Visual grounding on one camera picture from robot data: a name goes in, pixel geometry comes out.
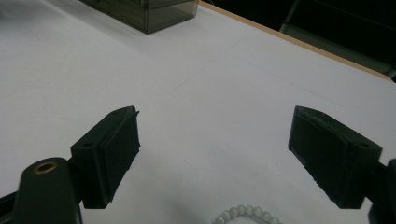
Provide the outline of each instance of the white table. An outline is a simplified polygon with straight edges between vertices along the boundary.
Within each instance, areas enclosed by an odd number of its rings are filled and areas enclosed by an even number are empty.
[[[82,209],[85,223],[210,223],[240,203],[290,224],[368,223],[370,202],[338,209],[288,151],[293,108],[344,122],[388,163],[395,97],[385,79],[204,7],[144,35],[77,0],[2,0],[0,195],[135,105],[141,151],[106,210]]]

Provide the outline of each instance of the metal ring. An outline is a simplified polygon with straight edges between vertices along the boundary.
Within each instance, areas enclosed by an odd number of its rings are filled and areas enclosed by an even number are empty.
[[[33,172],[37,175],[43,175],[53,171],[57,165],[58,163],[56,163],[55,161],[46,161],[44,163],[37,165],[37,167],[35,167]]]

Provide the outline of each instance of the dark translucent box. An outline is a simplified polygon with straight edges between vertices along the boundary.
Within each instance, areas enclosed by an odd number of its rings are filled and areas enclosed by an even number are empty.
[[[81,1],[146,34],[193,18],[198,5],[198,0]]]

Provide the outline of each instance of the wooden table edge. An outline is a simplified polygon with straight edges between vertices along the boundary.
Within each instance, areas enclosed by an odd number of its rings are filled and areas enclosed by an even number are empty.
[[[248,20],[248,19],[246,19],[246,18],[243,18],[243,17],[241,17],[241,16],[238,16],[238,15],[236,15],[236,14],[233,14],[232,12],[229,12],[229,11],[224,10],[224,9],[222,9],[222,8],[219,8],[219,7],[210,5],[210,4],[208,4],[208,3],[204,2],[204,1],[201,1],[201,0],[199,1],[199,5],[201,5],[202,7],[209,8],[209,9],[211,9],[211,10],[213,10],[213,11],[216,11],[216,12],[218,12],[218,13],[220,13],[220,14],[223,14],[223,15],[225,15],[225,16],[228,16],[228,17],[230,17],[230,18],[233,18],[234,20],[241,21],[241,22],[243,22],[243,23],[245,23],[245,24],[247,24],[247,25],[250,25],[250,26],[252,26],[252,27],[254,27],[254,28],[257,28],[257,29],[259,29],[259,30],[262,30],[262,31],[264,31],[265,33],[268,33],[268,34],[270,34],[270,35],[275,35],[275,36],[277,36],[277,37],[279,37],[279,38],[282,38],[282,39],[284,39],[284,40],[286,40],[286,41],[289,41],[289,42],[292,43],[292,44],[298,45],[298,46],[303,47],[303,48],[305,48],[305,49],[309,49],[309,50],[311,50],[311,51],[314,51],[315,53],[318,53],[318,54],[320,54],[320,55],[323,55],[323,56],[326,56],[326,57],[331,58],[331,59],[333,59],[333,60],[336,60],[337,62],[347,64],[347,65],[349,65],[349,66],[351,66],[351,67],[360,69],[361,71],[370,73],[370,74],[372,74],[372,75],[374,75],[374,76],[376,76],[376,77],[381,77],[381,78],[384,78],[384,79],[387,80],[387,81],[393,82],[392,79],[390,79],[390,77],[387,77],[387,76],[385,76],[385,75],[383,75],[383,74],[381,74],[381,73],[379,73],[379,72],[376,72],[375,70],[372,70],[372,69],[370,69],[370,68],[364,67],[364,66],[362,66],[362,65],[360,65],[360,64],[358,64],[358,63],[353,63],[353,62],[351,62],[351,61],[349,61],[349,60],[347,60],[347,59],[345,59],[345,58],[342,58],[342,57],[340,57],[340,56],[337,56],[337,55],[335,55],[335,54],[332,54],[332,53],[330,53],[330,52],[328,52],[328,51],[326,51],[326,50],[319,49],[319,48],[314,47],[314,46],[312,46],[312,45],[309,45],[309,44],[307,44],[307,43],[305,43],[305,42],[303,42],[303,41],[301,41],[301,40],[298,40],[298,39],[293,38],[293,37],[288,36],[288,35],[284,35],[284,34],[278,32],[278,31],[276,31],[276,30],[273,30],[273,29],[270,29],[270,28],[268,28],[268,27],[266,27],[266,26],[263,26],[263,25],[261,25],[261,24],[258,24],[257,22],[250,21],[250,20]]]

